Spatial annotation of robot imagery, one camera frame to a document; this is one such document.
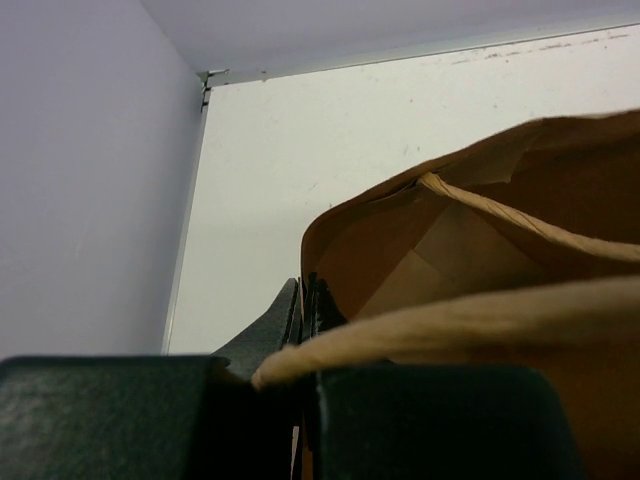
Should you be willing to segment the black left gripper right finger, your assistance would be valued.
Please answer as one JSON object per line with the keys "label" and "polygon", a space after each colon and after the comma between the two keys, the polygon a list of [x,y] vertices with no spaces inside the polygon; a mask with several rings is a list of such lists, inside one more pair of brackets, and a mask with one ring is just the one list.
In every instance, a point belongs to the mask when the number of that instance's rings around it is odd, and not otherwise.
{"label": "black left gripper right finger", "polygon": [[306,479],[581,479],[559,398],[538,371],[388,361],[307,383]]}

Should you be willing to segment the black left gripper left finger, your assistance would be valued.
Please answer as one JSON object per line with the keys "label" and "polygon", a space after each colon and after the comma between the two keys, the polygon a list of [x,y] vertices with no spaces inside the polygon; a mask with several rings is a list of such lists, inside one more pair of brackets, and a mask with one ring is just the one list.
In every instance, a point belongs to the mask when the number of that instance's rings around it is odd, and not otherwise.
{"label": "black left gripper left finger", "polygon": [[300,330],[299,285],[211,354],[1,364],[5,479],[287,479],[293,410],[250,384]]}

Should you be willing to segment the brown paper bag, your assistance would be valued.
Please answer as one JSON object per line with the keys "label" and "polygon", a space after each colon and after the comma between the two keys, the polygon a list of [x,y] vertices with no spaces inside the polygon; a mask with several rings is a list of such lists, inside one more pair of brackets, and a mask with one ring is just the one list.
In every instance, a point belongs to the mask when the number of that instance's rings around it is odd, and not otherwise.
{"label": "brown paper bag", "polygon": [[533,120],[328,210],[301,243],[343,326],[264,389],[392,360],[516,363],[557,389],[588,475],[639,475],[639,114]]}

